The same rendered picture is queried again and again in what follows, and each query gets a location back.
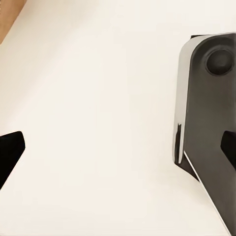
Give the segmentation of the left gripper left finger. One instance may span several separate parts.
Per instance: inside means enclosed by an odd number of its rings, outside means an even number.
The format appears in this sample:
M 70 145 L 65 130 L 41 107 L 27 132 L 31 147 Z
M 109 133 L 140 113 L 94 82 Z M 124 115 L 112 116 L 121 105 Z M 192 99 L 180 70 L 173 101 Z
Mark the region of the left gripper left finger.
M 21 131 L 0 136 L 0 190 L 26 150 Z

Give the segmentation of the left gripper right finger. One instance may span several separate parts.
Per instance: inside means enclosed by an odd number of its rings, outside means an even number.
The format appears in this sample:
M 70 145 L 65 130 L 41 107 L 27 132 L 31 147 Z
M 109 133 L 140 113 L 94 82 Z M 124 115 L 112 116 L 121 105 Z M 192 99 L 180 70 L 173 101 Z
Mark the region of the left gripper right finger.
M 236 133 L 225 131 L 220 147 L 236 170 Z

